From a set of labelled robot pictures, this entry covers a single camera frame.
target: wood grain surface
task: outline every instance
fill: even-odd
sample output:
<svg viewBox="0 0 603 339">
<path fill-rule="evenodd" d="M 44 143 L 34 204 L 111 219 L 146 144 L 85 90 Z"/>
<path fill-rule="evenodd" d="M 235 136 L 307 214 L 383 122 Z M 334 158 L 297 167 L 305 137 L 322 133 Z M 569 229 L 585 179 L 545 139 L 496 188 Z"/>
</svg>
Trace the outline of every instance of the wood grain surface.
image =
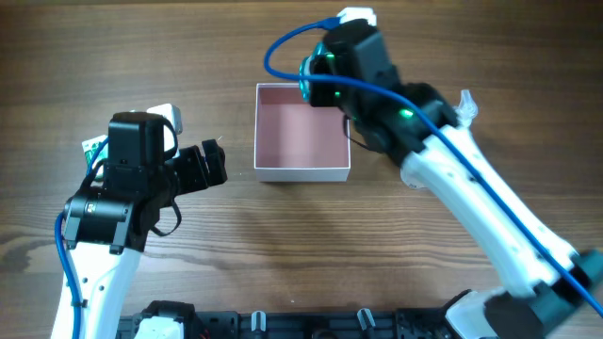
<svg viewBox="0 0 603 339">
<path fill-rule="evenodd" d="M 255 84 L 278 82 L 262 68 L 264 52 L 348 4 L 0 7 L 0 338 L 52 329 L 61 281 L 53 221 L 85 171 L 81 141 L 105 133 L 115 112 L 164 103 L 182 109 L 181 145 L 221 137 L 229 181 L 179 198 L 180 229 L 149 235 L 124 315 L 154 299 L 216 311 L 391 310 L 498 285 L 452 214 L 401 183 L 381 155 L 352 146 L 345 184 L 255 181 Z M 480 107 L 472 131 L 499 173 L 554 232 L 601 249 L 601 3 L 371 6 L 404 81 L 428 82 L 452 103 L 471 89 Z M 274 65 L 296 70 L 319 38 L 286 44 Z M 174 220 L 163 213 L 159 226 Z M 602 332 L 584 307 L 552 337 Z"/>
</svg>

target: black plastic base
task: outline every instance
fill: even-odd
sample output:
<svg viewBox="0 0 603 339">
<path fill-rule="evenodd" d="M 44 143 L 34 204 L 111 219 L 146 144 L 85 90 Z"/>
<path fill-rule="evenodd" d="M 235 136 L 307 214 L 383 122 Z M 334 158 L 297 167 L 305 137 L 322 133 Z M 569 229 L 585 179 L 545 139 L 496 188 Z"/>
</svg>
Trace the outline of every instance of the black plastic base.
<svg viewBox="0 0 603 339">
<path fill-rule="evenodd" d="M 356 313 L 266 314 L 262 339 L 451 339 L 442 309 L 399 309 L 374 312 L 374 333 L 360 328 Z M 251 315 L 236 312 L 198 312 L 211 339 L 255 339 Z M 117 339 L 133 339 L 140 315 L 120 319 Z"/>
</svg>

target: pink box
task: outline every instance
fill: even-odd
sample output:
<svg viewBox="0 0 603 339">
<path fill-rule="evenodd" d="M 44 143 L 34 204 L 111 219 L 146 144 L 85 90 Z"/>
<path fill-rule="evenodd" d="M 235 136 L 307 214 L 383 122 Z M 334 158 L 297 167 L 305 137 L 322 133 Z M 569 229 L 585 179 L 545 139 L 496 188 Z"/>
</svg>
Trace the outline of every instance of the pink box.
<svg viewBox="0 0 603 339">
<path fill-rule="evenodd" d="M 297 84 L 257 84 L 255 176 L 261 182 L 345 182 L 350 141 L 336 107 L 306 103 Z"/>
</svg>

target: cable connector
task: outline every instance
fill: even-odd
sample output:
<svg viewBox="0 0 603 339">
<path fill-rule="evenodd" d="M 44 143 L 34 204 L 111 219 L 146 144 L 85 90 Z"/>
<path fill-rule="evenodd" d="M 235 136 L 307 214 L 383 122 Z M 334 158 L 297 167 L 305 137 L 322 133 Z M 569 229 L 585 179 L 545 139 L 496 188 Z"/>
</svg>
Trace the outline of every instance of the cable connector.
<svg viewBox="0 0 603 339">
<path fill-rule="evenodd" d="M 341 18 L 339 18 L 339 17 L 327 18 L 320 22 L 320 28 L 326 29 L 326 30 L 332 30 L 332 29 L 338 27 L 339 24 L 341 24 Z"/>
</svg>

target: blue cable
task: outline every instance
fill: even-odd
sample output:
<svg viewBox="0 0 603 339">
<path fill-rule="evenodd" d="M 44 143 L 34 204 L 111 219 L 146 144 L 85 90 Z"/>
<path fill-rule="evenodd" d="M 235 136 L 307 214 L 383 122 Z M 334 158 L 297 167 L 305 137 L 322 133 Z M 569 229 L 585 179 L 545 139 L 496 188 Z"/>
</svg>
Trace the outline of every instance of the blue cable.
<svg viewBox="0 0 603 339">
<path fill-rule="evenodd" d="M 69 285 L 69 289 L 72 291 L 72 306 L 73 306 L 73 332 L 72 339 L 79 339 L 79 332 L 82 326 L 82 308 L 79 305 L 80 297 L 79 291 L 77 290 L 77 280 L 73 275 L 72 267 L 69 265 L 69 260 L 67 259 L 67 252 L 63 247 L 63 237 L 60 233 L 60 225 L 63 221 L 63 213 L 59 213 L 57 216 L 57 221 L 55 221 L 55 242 L 57 243 L 57 251 L 58 258 L 60 259 L 60 263 L 63 265 L 63 270 L 65 271 L 65 276 L 67 277 L 67 284 Z"/>
<path fill-rule="evenodd" d="M 524 223 L 519 219 L 519 217 L 515 214 L 515 212 L 503 201 L 495 190 L 483 179 L 480 172 L 471 165 L 469 160 L 452 144 L 450 140 L 440 130 L 437 128 L 435 124 L 425 115 L 425 113 L 415 104 L 413 104 L 410 100 L 405 97 L 397 94 L 388 89 L 384 89 L 367 82 L 357 80 L 354 78 L 349 78 L 346 76 L 340 75 L 327 75 L 327 74 L 316 74 L 316 75 L 297 75 L 294 73 L 282 73 L 276 71 L 270 67 L 270 57 L 279 48 L 284 42 L 287 40 L 301 34 L 302 32 L 308 31 L 310 29 L 321 28 L 325 30 L 331 30 L 335 28 L 339 24 L 339 18 L 327 18 L 324 21 L 319 21 L 312 24 L 307 24 L 302 27 L 296 28 L 291 32 L 285 34 L 276 42 L 274 42 L 270 48 L 267 50 L 266 55 L 264 56 L 264 68 L 268 73 L 273 76 L 280 77 L 286 80 L 292 81 L 309 81 L 309 82 L 317 82 L 317 83 L 331 83 L 331 84 L 339 84 L 344 86 L 350 86 L 358 89 L 372 91 L 377 94 L 381 94 L 384 97 L 395 100 L 403 105 L 406 105 L 411 110 L 415 112 L 418 118 L 430 129 L 433 135 L 439 138 L 442 143 L 450 150 L 452 154 L 459 160 L 461 164 L 467 169 L 467 171 L 476 179 L 476 181 L 483 187 L 486 193 L 494 200 L 494 202 L 500 207 L 500 209 L 509 217 L 509 219 L 515 224 L 517 229 L 528 239 L 531 245 L 542 254 L 542 256 L 546 259 L 546 261 L 553 267 L 559 274 L 588 302 L 593 309 L 599 314 L 599 316 L 603 317 L 603 307 L 596 301 L 595 297 L 579 283 L 574 276 L 572 276 L 561 264 L 555 260 L 555 258 L 550 254 L 549 250 L 545 248 L 538 239 L 530 232 L 528 227 L 524 225 Z"/>
</svg>

